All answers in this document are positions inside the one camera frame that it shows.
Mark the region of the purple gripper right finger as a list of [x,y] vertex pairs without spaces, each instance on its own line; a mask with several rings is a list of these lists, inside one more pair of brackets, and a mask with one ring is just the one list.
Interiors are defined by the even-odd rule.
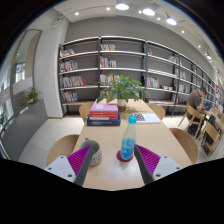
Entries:
[[145,185],[182,169],[182,167],[169,156],[159,156],[140,145],[134,147],[134,155],[137,159]]

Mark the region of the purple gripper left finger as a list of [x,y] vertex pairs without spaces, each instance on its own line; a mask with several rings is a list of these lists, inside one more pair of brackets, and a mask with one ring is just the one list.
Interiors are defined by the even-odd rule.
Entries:
[[93,146],[88,145],[68,157],[60,155],[45,168],[45,171],[82,186],[93,154]]

